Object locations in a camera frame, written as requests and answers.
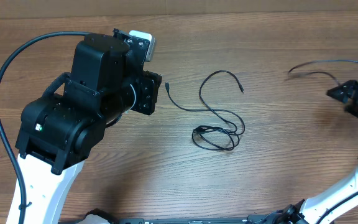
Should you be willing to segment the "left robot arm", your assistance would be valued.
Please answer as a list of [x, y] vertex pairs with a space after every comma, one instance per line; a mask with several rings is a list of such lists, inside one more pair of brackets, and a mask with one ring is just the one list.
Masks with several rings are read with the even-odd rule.
[[133, 110], [154, 112], [162, 78], [144, 70], [151, 34], [114, 29], [82, 33], [69, 72], [22, 111], [19, 153], [8, 223], [57, 223], [71, 185], [105, 130]]

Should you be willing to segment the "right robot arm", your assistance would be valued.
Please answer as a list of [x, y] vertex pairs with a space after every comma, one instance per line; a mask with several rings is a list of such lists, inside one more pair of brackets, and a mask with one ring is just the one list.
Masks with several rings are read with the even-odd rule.
[[[358, 81], [348, 80], [326, 92], [328, 96], [344, 103], [344, 111], [358, 118]], [[270, 223], [333, 223], [333, 221], [358, 206], [358, 165], [345, 178], [322, 192], [290, 204], [275, 215]]]

